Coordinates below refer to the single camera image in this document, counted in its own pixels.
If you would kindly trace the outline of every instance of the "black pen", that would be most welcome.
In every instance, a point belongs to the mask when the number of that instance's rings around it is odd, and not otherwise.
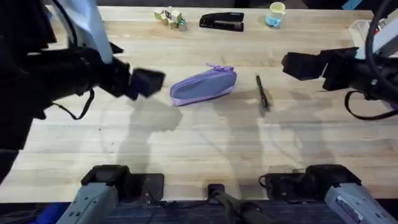
[[[267,96],[264,93],[264,88],[262,87],[261,79],[260,79],[259,75],[256,76],[256,81],[257,81],[257,86],[259,87],[259,91],[260,91],[262,107],[264,107],[265,110],[269,110]]]

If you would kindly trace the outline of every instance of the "cable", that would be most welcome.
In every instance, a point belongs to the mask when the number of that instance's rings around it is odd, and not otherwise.
[[[81,114],[79,115],[79,117],[76,117],[76,116],[75,116],[72,112],[70,112],[66,107],[64,107],[64,106],[62,106],[62,105],[60,105],[60,104],[58,104],[58,103],[52,103],[52,104],[55,105],[55,106],[58,106],[61,110],[66,111],[74,120],[80,120],[80,119],[82,119],[82,118],[86,115],[88,109],[90,108],[91,102],[93,102],[93,100],[94,100],[94,97],[95,97],[94,90],[93,90],[93,89],[90,89],[90,96],[88,97],[88,99],[87,99],[87,101],[86,101],[86,104],[85,104],[85,106],[83,107],[83,111],[81,111]]]
[[[62,7],[62,5],[58,2],[58,0],[52,0],[52,2],[54,3],[54,5],[58,8],[58,10],[61,12],[62,16],[65,18],[65,21],[68,24],[68,27],[70,29],[70,32],[72,33],[72,43],[71,46],[72,47],[77,47],[77,34],[76,34],[76,30],[75,27],[72,24],[72,21],[70,20],[67,12],[65,11],[65,9]]]
[[[381,75],[381,72],[376,64],[376,61],[374,59],[374,54],[373,54],[373,42],[374,42],[374,35],[376,32],[376,29],[379,25],[379,20],[381,19],[384,11],[386,10],[387,6],[391,0],[384,0],[379,9],[377,10],[376,14],[374,15],[372,22],[370,24],[370,28],[368,31],[368,35],[366,37],[365,41],[365,55],[366,55],[366,63],[369,66],[369,69],[373,72],[374,76],[377,78],[377,80],[384,85],[385,87],[391,89],[391,91],[395,92],[395,94],[398,95],[398,87],[395,85],[391,84],[385,77]]]
[[[152,214],[150,215],[148,221],[146,222],[146,224],[149,224],[150,221],[152,221],[152,219],[155,217],[155,214],[157,212],[157,210],[159,209],[159,206],[155,208],[154,212],[152,212]]]
[[[344,105],[345,105],[347,111],[351,115],[353,115],[355,118],[358,118],[358,119],[361,119],[361,120],[364,120],[364,121],[377,121],[377,120],[381,120],[381,119],[390,118],[390,117],[395,116],[395,115],[398,114],[398,110],[393,110],[393,111],[390,111],[390,112],[387,112],[387,113],[383,113],[383,114],[379,114],[379,115],[376,115],[376,116],[361,116],[361,115],[354,114],[351,111],[351,108],[349,107],[349,99],[351,98],[351,95],[353,93],[361,93],[361,92],[360,91],[349,91],[349,92],[347,92],[347,94],[345,96],[345,99],[344,99]]]
[[[266,175],[261,175],[259,177],[259,184],[261,185],[261,187],[264,187],[265,189],[267,189],[267,184],[262,183],[262,179],[266,178]]]

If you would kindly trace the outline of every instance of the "wooden block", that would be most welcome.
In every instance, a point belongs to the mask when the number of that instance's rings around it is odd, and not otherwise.
[[[163,13],[160,15],[162,18],[162,23],[163,25],[167,26],[169,24],[169,19],[166,17],[166,15]]]
[[[180,22],[178,23],[178,29],[179,29],[179,31],[187,30],[187,22],[185,21],[185,19],[180,20]]]
[[[164,12],[163,9],[155,9],[155,18],[157,20],[162,20],[162,13]]]
[[[169,21],[169,28],[170,29],[175,29],[175,28],[177,28],[177,23],[176,22],[174,22],[173,20],[171,20],[171,19],[167,19],[168,21]]]
[[[172,11],[172,20],[176,23],[179,23],[182,20],[182,13],[178,10]]]
[[[164,11],[164,14],[166,15],[166,17],[167,17],[168,19],[172,19],[172,14],[171,14],[169,11],[165,10],[165,11]]]

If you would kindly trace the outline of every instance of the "wooden table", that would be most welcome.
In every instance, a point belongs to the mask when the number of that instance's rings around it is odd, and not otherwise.
[[[1,202],[70,201],[81,178],[95,165],[123,164],[134,172],[165,175],[166,199],[205,197],[209,183],[225,184],[231,195],[266,196],[257,178],[310,164],[343,164],[378,198],[398,197],[398,119],[364,122],[343,106],[346,91],[325,92],[322,80],[300,82],[282,73],[287,52],[319,53],[351,47],[348,26],[370,19],[368,11],[288,10],[280,29],[264,24],[265,9],[245,13],[243,33],[201,29],[209,12],[180,9],[188,31],[169,30],[154,8],[101,7],[110,41],[125,49],[119,58],[137,67],[164,71],[163,90],[150,99],[115,99],[99,88],[81,121],[49,108],[34,121],[25,150],[0,186]],[[65,33],[52,22],[63,47]],[[170,87],[206,69],[206,63],[234,66],[236,89],[228,96],[174,107]],[[271,112],[262,117],[255,75],[262,78]],[[59,103],[79,113],[87,95]],[[387,110],[353,98],[364,114]]]

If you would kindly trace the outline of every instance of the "yellow cup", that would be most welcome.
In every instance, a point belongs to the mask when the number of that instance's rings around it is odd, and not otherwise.
[[[282,18],[286,15],[285,9],[285,4],[281,2],[272,3],[266,16],[266,23],[269,26],[278,27]]]

